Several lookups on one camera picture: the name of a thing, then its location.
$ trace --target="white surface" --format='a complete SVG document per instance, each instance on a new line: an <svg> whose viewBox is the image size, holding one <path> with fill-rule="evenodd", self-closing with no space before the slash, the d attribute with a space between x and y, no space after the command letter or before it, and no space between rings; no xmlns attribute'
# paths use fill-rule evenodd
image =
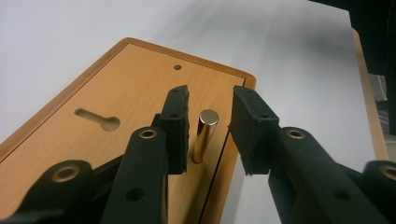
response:
<svg viewBox="0 0 396 224"><path fill-rule="evenodd" d="M281 126L338 162L375 158L347 12L305 0L0 1L0 141L126 36L246 71ZM237 163L223 223L279 222Z"/></svg>

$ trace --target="silver cylinder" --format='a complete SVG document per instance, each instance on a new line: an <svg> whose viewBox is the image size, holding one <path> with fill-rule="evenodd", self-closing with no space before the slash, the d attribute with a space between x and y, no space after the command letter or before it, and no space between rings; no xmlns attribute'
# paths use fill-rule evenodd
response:
<svg viewBox="0 0 396 224"><path fill-rule="evenodd" d="M219 115L213 110L207 109L201 112L198 121L197 139L192 155L192 161L201 163L206 152L210 138L219 122Z"/></svg>

